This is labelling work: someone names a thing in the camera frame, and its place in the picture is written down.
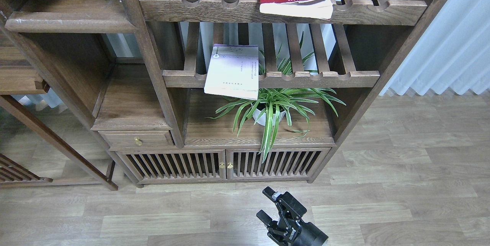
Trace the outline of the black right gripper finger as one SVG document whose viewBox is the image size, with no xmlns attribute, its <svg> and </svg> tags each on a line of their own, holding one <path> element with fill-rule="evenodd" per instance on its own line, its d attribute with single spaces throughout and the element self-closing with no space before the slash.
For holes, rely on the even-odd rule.
<svg viewBox="0 0 490 246">
<path fill-rule="evenodd" d="M 267 186 L 262 193 L 276 204 L 279 214 L 287 214 L 287 218 L 301 220 L 302 216 L 307 212 L 307 209 L 289 192 L 281 194 Z"/>
<path fill-rule="evenodd" d="M 262 223 L 264 223 L 266 228 L 272 227 L 273 220 L 264 210 L 259 210 L 259 212 L 256 213 L 256 216 Z"/>
</svg>

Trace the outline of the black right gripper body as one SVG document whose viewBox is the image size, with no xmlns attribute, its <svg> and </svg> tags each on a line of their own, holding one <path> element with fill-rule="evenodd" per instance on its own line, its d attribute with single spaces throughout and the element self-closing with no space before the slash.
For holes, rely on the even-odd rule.
<svg viewBox="0 0 490 246">
<path fill-rule="evenodd" d="M 279 211 L 279 220 L 266 215 L 268 237 L 279 246 L 325 246 L 329 236 L 313 223 L 287 210 Z"/>
</svg>

